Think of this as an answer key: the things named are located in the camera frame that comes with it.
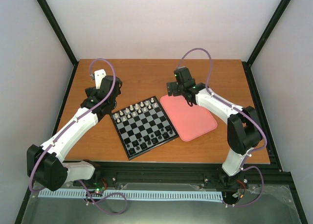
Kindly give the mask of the pink plastic tray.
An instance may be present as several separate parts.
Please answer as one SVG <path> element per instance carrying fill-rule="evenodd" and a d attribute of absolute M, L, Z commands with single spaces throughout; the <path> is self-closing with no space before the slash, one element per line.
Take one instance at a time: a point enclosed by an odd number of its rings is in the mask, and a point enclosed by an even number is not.
<path fill-rule="evenodd" d="M 189 106 L 183 96 L 165 95 L 160 103 L 185 142 L 217 128 L 217 121 L 207 109 L 198 105 Z"/>

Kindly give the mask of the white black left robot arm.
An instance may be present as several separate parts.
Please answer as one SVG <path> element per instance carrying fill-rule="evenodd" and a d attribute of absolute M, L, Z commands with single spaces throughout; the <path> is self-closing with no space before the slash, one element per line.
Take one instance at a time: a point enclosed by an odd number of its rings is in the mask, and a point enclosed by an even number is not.
<path fill-rule="evenodd" d="M 116 107 L 116 98 L 121 93 L 121 80 L 115 75 L 107 75 L 101 69 L 94 74 L 95 86 L 85 90 L 87 98 L 83 101 L 73 118 L 52 138 L 40 146 L 31 145 L 26 152 L 29 189 L 34 191 L 33 183 L 56 191 L 70 181 L 85 180 L 97 186 L 102 174 L 96 164 L 83 160 L 65 162 L 65 158 L 79 139 L 105 115 Z"/>

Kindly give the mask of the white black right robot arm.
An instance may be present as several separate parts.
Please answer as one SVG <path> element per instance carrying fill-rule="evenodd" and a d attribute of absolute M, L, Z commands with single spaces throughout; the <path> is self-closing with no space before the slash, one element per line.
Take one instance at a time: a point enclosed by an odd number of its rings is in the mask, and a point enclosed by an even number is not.
<path fill-rule="evenodd" d="M 243 171 L 246 159 L 258 151 L 260 141 L 267 146 L 267 138 L 260 127 L 256 110 L 252 106 L 242 107 L 222 98 L 207 84 L 196 84 L 187 67 L 174 71 L 176 81 L 167 83 L 169 96 L 183 96 L 189 106 L 198 105 L 209 110 L 227 125 L 227 142 L 230 147 L 226 160 L 218 172 L 223 187 L 230 186 Z"/>

